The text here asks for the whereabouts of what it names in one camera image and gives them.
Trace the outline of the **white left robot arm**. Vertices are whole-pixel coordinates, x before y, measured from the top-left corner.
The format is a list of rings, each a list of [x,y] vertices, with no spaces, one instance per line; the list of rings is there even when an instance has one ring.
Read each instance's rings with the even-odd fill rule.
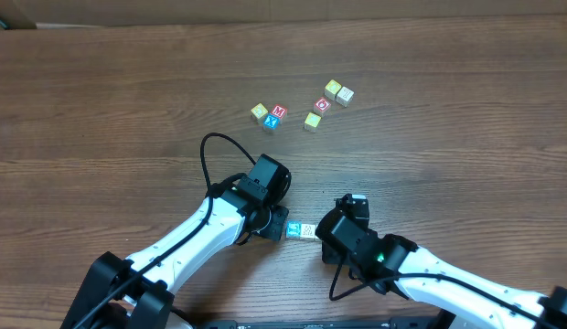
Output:
[[[172,313],[180,287],[242,235],[277,241],[290,171],[263,154],[247,174],[211,186],[198,210],[152,246],[121,259],[110,251],[90,266],[65,328],[186,328]]]

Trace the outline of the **blue faced wooden letter block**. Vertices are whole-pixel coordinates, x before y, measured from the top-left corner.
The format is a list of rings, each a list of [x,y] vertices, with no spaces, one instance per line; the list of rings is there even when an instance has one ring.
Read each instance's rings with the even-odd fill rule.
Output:
[[[302,223],[288,221],[286,224],[286,237],[288,239],[300,239],[302,235]]]

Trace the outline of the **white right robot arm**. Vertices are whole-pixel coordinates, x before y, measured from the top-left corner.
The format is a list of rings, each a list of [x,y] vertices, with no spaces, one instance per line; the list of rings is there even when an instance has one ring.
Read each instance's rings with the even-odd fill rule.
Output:
[[[368,228],[363,223],[368,205],[364,196],[346,194],[316,227],[316,236],[359,282],[339,295],[331,293],[330,300],[371,289],[430,304],[480,328],[567,328],[567,288],[557,286],[544,295],[459,269],[403,236],[380,236]]]

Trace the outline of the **wooden block with M outline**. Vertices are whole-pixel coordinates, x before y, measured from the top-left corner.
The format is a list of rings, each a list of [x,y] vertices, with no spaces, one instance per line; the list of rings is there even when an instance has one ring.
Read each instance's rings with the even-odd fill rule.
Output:
[[[302,224],[300,231],[300,239],[315,240],[316,239],[316,225]]]

